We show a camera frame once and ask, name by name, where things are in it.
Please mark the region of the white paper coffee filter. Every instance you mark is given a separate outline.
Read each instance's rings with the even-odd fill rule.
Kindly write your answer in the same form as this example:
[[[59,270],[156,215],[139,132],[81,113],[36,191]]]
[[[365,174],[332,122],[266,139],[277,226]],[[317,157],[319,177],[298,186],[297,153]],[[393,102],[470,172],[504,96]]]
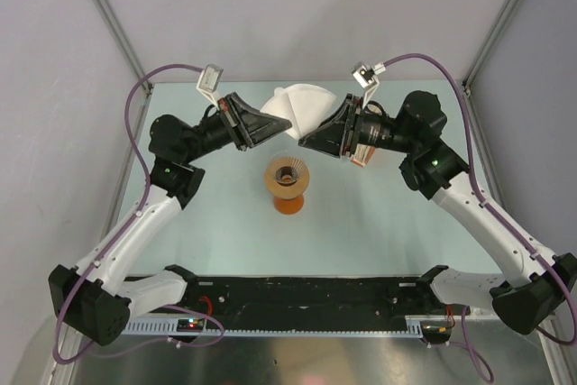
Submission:
[[[335,100],[336,95],[323,87],[295,84],[277,87],[261,112],[289,120],[292,126],[286,134],[298,141],[327,118]]]

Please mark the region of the orange carafe with wooden collar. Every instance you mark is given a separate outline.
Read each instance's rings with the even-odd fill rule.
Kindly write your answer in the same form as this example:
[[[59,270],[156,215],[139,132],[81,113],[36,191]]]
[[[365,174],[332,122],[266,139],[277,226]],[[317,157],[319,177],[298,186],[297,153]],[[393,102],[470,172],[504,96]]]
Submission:
[[[297,157],[273,158],[264,172],[264,185],[275,209],[283,215],[297,214],[303,208],[309,183],[309,169]]]

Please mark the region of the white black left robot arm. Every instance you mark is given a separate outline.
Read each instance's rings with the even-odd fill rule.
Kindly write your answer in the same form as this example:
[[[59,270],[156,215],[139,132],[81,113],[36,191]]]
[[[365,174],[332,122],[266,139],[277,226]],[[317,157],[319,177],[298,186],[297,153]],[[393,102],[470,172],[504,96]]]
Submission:
[[[155,275],[129,281],[129,270],[157,232],[198,192],[206,172],[192,161],[230,143],[246,151],[291,126],[288,115],[259,111],[235,93],[218,100],[215,112],[206,112],[196,126],[174,115],[155,119],[149,144],[155,160],[144,171],[142,198],[91,253],[71,268],[57,266],[49,276],[59,324],[105,346],[136,317],[166,306],[193,310],[200,300],[193,272],[169,265]]]

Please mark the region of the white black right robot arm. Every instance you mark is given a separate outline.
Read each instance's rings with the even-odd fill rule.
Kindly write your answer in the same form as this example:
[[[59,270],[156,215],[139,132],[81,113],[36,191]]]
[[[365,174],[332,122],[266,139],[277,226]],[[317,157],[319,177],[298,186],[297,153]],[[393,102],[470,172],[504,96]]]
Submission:
[[[446,122],[438,97],[429,92],[408,94],[394,117],[375,114],[349,95],[298,144],[336,158],[353,155],[361,145],[404,154],[399,169],[406,185],[458,221],[499,267],[498,274],[482,274],[435,266],[418,280],[423,311],[477,307],[522,335],[562,304],[574,312],[575,256],[542,245],[481,191],[472,166],[442,140]]]

